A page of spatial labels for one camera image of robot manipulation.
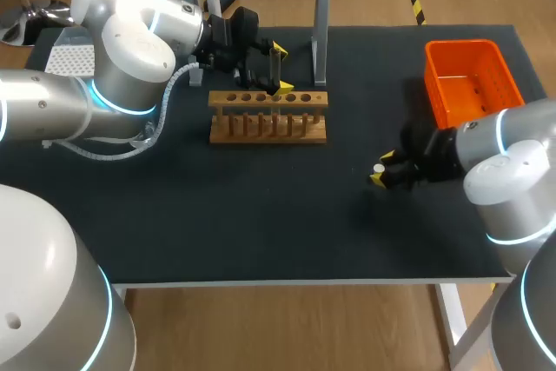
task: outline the white cable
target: white cable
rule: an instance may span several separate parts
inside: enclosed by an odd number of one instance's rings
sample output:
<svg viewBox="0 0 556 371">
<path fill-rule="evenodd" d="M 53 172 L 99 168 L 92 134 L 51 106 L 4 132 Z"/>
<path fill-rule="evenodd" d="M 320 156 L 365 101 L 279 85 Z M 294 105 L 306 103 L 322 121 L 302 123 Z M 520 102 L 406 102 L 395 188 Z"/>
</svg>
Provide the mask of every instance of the white cable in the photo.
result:
<svg viewBox="0 0 556 371">
<path fill-rule="evenodd" d="M 127 158 L 132 157 L 132 156 L 136 156 L 138 154 L 141 154 L 142 152 L 146 151 L 147 149 L 149 149 L 150 147 L 155 145 L 156 141 L 158 140 L 158 137 L 162 133 L 162 129 L 164 128 L 164 122 L 166 121 L 166 111 L 168 109 L 168 102 L 169 102 L 169 98 L 170 98 L 170 93 L 172 92 L 172 88 L 174 87 L 174 83 L 183 74 L 187 73 L 191 69 L 198 69 L 198 68 L 199 68 L 199 63 L 189 63 L 189 64 L 184 65 L 183 67 L 181 67 L 178 71 L 176 71 L 174 73 L 174 75 L 169 79 L 168 84 L 166 85 L 166 89 L 164 90 L 164 96 L 162 96 L 162 104 L 161 104 L 161 108 L 160 108 L 160 117 L 158 118 L 158 125 L 156 126 L 155 133 L 153 134 L 152 137 L 150 137 L 150 141 L 146 142 L 146 144 L 143 147 L 141 147 L 139 149 L 134 149 L 133 151 L 129 151 L 129 152 L 126 152 L 124 154 L 117 154 L 115 156 L 104 156 L 102 154 L 95 154 L 95 153 L 89 152 L 85 149 L 79 148 L 75 144 L 73 144 L 71 142 L 68 142 L 68 141 L 65 141 L 65 140 L 56 140 L 56 141 L 53 141 L 53 143 L 57 143 L 58 145 L 61 145 L 64 148 L 67 148 L 67 149 L 79 154 L 80 156 L 84 156 L 85 158 L 89 158 L 91 160 L 97 160 L 97 161 L 119 161 L 119 160 L 125 160 Z"/>
</svg>

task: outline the orange plastic basket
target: orange plastic basket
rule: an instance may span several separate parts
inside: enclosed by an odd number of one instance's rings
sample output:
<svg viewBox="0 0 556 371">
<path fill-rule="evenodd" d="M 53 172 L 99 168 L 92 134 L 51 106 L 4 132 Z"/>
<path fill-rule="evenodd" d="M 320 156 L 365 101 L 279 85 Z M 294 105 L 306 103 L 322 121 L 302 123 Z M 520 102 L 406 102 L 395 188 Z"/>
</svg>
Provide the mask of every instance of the orange plastic basket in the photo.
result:
<svg viewBox="0 0 556 371">
<path fill-rule="evenodd" d="M 425 85 L 440 129 L 524 104 L 492 41 L 432 41 L 425 53 Z"/>
</svg>

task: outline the yellow black hazard tape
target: yellow black hazard tape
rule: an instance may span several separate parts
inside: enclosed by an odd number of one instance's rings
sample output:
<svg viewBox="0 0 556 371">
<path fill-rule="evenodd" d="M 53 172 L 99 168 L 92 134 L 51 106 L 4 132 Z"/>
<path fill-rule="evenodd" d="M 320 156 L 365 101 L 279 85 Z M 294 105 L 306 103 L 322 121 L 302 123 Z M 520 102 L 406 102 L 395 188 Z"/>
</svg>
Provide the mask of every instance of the yellow black hazard tape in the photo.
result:
<svg viewBox="0 0 556 371">
<path fill-rule="evenodd" d="M 427 20 L 425 19 L 425 14 L 423 13 L 423 7 L 420 5 L 419 0 L 411 0 L 411 4 L 414 7 L 414 15 L 417 20 L 418 25 L 426 25 Z"/>
</svg>

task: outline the wooden peg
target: wooden peg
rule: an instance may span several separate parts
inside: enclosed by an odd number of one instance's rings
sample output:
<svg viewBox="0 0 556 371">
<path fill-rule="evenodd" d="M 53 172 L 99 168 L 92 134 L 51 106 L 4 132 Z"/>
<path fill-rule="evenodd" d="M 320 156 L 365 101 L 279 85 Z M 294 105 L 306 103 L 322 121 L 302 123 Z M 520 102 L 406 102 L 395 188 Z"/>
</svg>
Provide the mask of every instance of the wooden peg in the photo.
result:
<svg viewBox="0 0 556 371">
<path fill-rule="evenodd" d="M 228 115 L 228 133 L 230 136 L 234 136 L 234 114 L 230 113 Z"/>
<path fill-rule="evenodd" d="M 216 107 L 216 122 L 218 126 L 222 125 L 223 109 L 222 106 Z"/>
<path fill-rule="evenodd" d="M 249 129 L 249 114 L 247 112 L 243 113 L 243 136 L 247 136 Z"/>
<path fill-rule="evenodd" d="M 309 115 L 307 113 L 303 114 L 302 125 L 301 125 L 301 136 L 305 136 L 307 134 L 307 120 Z"/>
<path fill-rule="evenodd" d="M 313 123 L 318 123 L 321 120 L 321 108 L 316 108 L 313 114 Z"/>
<path fill-rule="evenodd" d="M 288 113 L 288 136 L 292 136 L 292 130 L 294 128 L 294 116 Z"/>
<path fill-rule="evenodd" d="M 272 135 L 273 136 L 278 135 L 278 114 L 277 113 L 272 114 Z"/>
<path fill-rule="evenodd" d="M 259 113 L 259 136 L 262 136 L 262 131 L 264 130 L 264 116 L 262 112 Z"/>
</svg>

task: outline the table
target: table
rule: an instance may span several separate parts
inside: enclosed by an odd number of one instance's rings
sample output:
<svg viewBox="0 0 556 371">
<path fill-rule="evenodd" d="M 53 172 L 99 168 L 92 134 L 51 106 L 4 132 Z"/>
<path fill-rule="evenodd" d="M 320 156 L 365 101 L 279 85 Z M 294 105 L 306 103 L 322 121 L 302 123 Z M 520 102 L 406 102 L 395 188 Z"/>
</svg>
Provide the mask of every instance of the table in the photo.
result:
<svg viewBox="0 0 556 371">
<path fill-rule="evenodd" d="M 58 31 L 43 32 L 28 68 L 44 69 Z M 290 53 L 283 80 L 312 89 L 310 29 L 261 34 Z M 101 163 L 4 143 L 0 182 L 60 210 L 117 287 L 434 283 L 453 348 L 467 326 L 449 283 L 511 278 L 460 181 L 408 193 L 372 188 L 367 176 L 397 145 L 408 104 L 426 97 L 425 43 L 458 38 L 495 41 L 524 99 L 545 97 L 511 26 L 331 28 L 327 145 L 209 145 L 208 90 L 235 88 L 212 74 L 203 88 L 176 84 L 146 155 Z M 451 353 L 456 364 L 474 355 L 472 333 Z"/>
</svg>

